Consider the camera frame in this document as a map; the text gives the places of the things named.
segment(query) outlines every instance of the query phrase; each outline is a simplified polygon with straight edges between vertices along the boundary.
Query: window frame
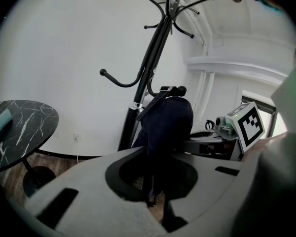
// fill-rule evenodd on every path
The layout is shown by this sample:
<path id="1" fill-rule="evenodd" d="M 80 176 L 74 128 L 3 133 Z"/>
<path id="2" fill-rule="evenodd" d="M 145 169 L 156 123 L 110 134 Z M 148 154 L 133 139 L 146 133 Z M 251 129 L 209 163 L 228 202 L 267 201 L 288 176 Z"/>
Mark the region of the window frame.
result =
<path id="1" fill-rule="evenodd" d="M 249 102 L 255 102 L 257 105 L 257 108 L 261 111 L 264 111 L 266 113 L 269 113 L 272 115 L 271 117 L 271 122 L 270 122 L 270 127 L 268 129 L 267 134 L 266 134 L 266 138 L 270 138 L 273 136 L 273 132 L 274 132 L 274 128 L 275 128 L 275 123 L 276 123 L 276 118 L 277 118 L 277 110 L 274 106 L 268 105 L 264 102 L 261 102 L 259 100 L 250 98 L 250 97 L 246 97 L 246 96 L 242 96 L 241 97 L 241 104 L 245 104 L 245 103 L 249 103 Z"/>

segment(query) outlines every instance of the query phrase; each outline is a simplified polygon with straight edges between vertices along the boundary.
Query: table leg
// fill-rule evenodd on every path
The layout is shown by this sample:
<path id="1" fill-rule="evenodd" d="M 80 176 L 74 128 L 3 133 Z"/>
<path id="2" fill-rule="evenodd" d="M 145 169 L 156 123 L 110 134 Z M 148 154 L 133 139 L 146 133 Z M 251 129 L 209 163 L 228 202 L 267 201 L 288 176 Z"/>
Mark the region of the table leg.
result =
<path id="1" fill-rule="evenodd" d="M 28 171 L 23 178 L 23 189 L 27 197 L 33 195 L 39 188 L 56 177 L 54 172 L 47 167 L 32 168 L 26 159 L 23 160 L 23 164 Z"/>

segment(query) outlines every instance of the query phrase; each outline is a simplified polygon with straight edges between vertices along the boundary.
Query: table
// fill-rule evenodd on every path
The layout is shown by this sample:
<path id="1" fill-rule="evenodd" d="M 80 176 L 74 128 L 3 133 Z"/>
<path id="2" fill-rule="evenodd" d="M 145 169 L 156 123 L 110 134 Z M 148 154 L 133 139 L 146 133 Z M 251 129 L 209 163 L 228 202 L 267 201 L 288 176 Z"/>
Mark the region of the table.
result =
<path id="1" fill-rule="evenodd" d="M 47 104 L 28 100 L 0 102 L 0 113 L 5 109 L 10 110 L 12 122 L 0 134 L 0 171 L 22 161 L 28 171 L 23 179 L 23 188 L 30 197 L 38 188 L 55 178 L 49 168 L 32 168 L 26 158 L 55 132 L 58 113 Z"/>

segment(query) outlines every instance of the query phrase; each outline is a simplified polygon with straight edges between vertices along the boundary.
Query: electrical outlet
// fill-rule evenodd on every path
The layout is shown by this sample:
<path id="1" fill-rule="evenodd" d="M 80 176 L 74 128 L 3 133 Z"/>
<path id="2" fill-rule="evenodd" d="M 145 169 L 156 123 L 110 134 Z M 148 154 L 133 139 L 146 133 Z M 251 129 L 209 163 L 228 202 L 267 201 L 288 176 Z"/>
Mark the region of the electrical outlet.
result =
<path id="1" fill-rule="evenodd" d="M 81 140 L 81 134 L 79 133 L 74 133 L 74 141 L 80 141 Z"/>

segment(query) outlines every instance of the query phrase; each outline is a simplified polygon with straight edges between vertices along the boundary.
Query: black coat rack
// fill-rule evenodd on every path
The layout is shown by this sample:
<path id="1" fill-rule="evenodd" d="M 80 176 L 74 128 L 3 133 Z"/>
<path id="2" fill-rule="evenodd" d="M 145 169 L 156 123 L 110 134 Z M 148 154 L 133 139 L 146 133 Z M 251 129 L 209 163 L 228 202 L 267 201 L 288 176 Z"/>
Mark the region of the black coat rack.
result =
<path id="1" fill-rule="evenodd" d="M 144 26 L 145 29 L 156 28 L 156 30 L 145 53 L 142 65 L 140 66 L 135 81 L 133 81 L 130 84 L 122 84 L 113 76 L 111 76 L 105 69 L 100 70 L 100 75 L 105 76 L 107 79 L 109 79 L 110 81 L 112 81 L 120 87 L 132 87 L 140 81 L 134 97 L 133 105 L 128 108 L 128 112 L 123 127 L 123 132 L 119 141 L 119 151 L 129 149 L 132 146 L 134 136 L 138 127 L 138 121 L 136 121 L 136 116 L 138 112 L 142 111 L 142 103 L 144 101 L 146 91 L 148 90 L 148 93 L 152 96 L 155 96 L 157 94 L 152 91 L 151 82 L 156 67 L 158 65 L 161 53 L 163 51 L 164 45 L 167 41 L 168 35 L 172 31 L 172 25 L 179 32 L 189 36 L 190 38 L 194 38 L 193 34 L 190 34 L 178 27 L 178 25 L 176 24 L 177 16 L 179 16 L 183 11 L 187 9 L 190 9 L 193 12 L 199 14 L 198 11 L 191 9 L 191 7 L 199 3 L 205 2 L 207 0 L 198 0 L 187 6 L 179 6 L 180 0 L 174 0 L 173 3 L 171 3 L 171 0 L 166 0 L 166 2 L 160 3 L 157 3 L 154 0 L 149 1 L 158 7 L 158 9 L 161 12 L 162 18 L 159 24 L 156 24 L 154 26 Z M 160 6 L 160 4 L 163 3 L 166 4 L 165 12 Z"/>

